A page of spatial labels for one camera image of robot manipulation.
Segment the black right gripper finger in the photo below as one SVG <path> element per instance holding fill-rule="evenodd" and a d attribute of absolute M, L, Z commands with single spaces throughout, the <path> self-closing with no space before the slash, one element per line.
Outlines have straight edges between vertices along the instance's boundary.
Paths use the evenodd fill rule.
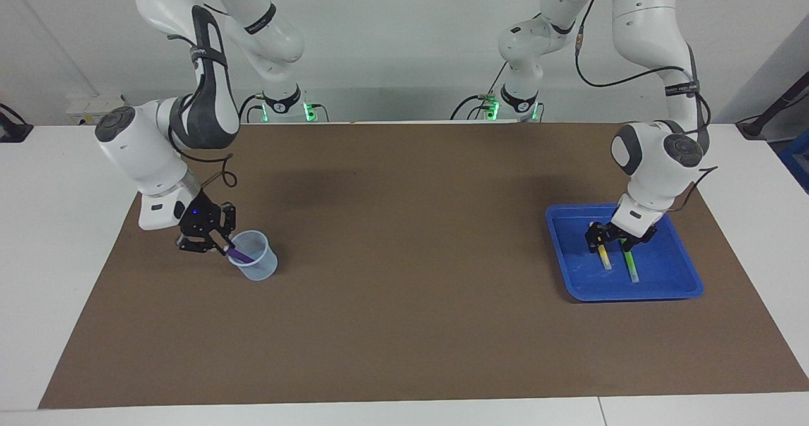
<path fill-rule="evenodd" d="M 236 208 L 232 202 L 223 202 L 215 212 L 215 230 L 225 240 L 231 239 L 236 227 Z"/>
<path fill-rule="evenodd" d="M 213 237 L 210 235 L 211 232 L 219 233 L 224 239 L 225 244 L 220 245 L 214 241 Z M 180 226 L 176 246 L 181 251 L 193 253 L 207 253 L 216 250 L 217 253 L 224 257 L 226 256 L 226 250 L 228 250 L 232 243 L 230 237 L 232 232 L 232 226 L 225 226 L 223 228 L 202 228 L 202 230 L 183 228 Z"/>

